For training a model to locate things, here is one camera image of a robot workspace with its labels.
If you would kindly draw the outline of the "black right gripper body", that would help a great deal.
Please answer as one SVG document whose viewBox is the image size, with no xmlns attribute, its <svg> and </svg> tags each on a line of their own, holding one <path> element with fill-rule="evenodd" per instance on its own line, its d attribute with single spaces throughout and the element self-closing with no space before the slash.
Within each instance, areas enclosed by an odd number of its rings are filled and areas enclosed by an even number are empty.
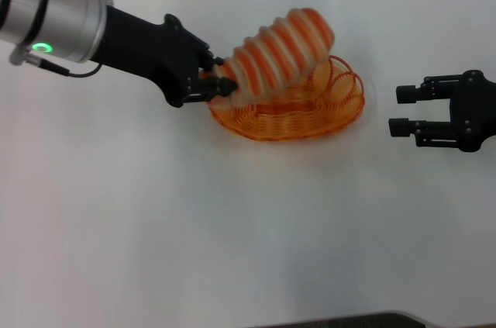
<svg viewBox="0 0 496 328">
<path fill-rule="evenodd" d="M 485 140 L 495 136 L 495 83 L 486 79 L 482 71 L 462 74 L 449 107 L 458 149 L 476 152 Z"/>
</svg>

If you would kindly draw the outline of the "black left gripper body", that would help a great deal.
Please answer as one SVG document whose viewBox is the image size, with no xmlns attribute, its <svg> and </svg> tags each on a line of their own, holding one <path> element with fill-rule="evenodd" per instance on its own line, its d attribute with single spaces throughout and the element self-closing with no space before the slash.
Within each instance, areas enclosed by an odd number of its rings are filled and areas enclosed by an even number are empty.
<svg viewBox="0 0 496 328">
<path fill-rule="evenodd" d="M 213 98 L 213 86 L 199 80 L 200 70 L 213 65 L 209 45 L 171 14 L 153 24 L 107 7 L 104 33 L 91 61 L 152 81 L 176 108 Z"/>
</svg>

